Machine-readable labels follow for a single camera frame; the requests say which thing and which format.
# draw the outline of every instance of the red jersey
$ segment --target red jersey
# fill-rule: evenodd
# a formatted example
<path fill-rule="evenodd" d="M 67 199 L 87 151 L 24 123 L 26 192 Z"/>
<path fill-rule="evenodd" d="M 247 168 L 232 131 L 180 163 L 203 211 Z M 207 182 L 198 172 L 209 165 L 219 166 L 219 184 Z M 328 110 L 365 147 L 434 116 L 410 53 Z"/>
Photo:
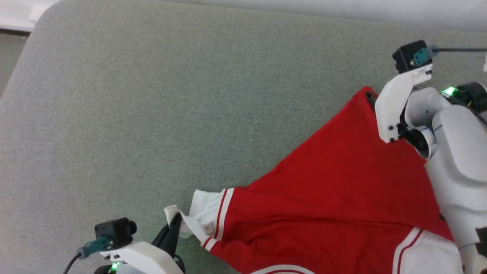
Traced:
<path fill-rule="evenodd" d="M 424 160 L 379 138 L 366 92 L 249 186 L 196 191 L 182 233 L 242 273 L 461 273 Z"/>

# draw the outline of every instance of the couch cushion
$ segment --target couch cushion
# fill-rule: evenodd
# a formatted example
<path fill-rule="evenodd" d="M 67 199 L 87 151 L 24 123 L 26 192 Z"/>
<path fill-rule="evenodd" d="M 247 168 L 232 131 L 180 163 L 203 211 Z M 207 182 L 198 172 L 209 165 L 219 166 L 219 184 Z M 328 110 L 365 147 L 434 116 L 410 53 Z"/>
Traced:
<path fill-rule="evenodd" d="M 164 207 L 245 186 L 362 86 L 400 45 L 487 35 L 146 0 L 67 0 L 42 16 L 0 100 L 2 267 L 60 273 L 95 224 L 127 216 L 152 241 Z M 438 87 L 485 79 L 444 54 Z M 182 239 L 188 273 L 231 268 Z M 71 274 L 104 264 L 95 254 Z"/>

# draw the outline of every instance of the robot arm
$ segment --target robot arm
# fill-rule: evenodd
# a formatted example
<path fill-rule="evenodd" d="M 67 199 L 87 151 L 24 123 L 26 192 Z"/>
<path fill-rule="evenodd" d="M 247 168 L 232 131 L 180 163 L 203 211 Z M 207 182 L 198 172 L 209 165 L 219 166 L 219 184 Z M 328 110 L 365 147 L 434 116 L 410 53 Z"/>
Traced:
<path fill-rule="evenodd" d="M 402 60 L 410 60 L 401 54 Z M 475 82 L 442 93 L 432 87 L 413 91 L 431 78 L 431 69 L 430 63 L 406 67 L 385 85 L 375 102 L 379 136 L 386 143 L 405 138 L 427 160 L 425 168 L 465 274 L 485 274 L 487 131 L 470 106 L 485 111 L 487 93 Z"/>

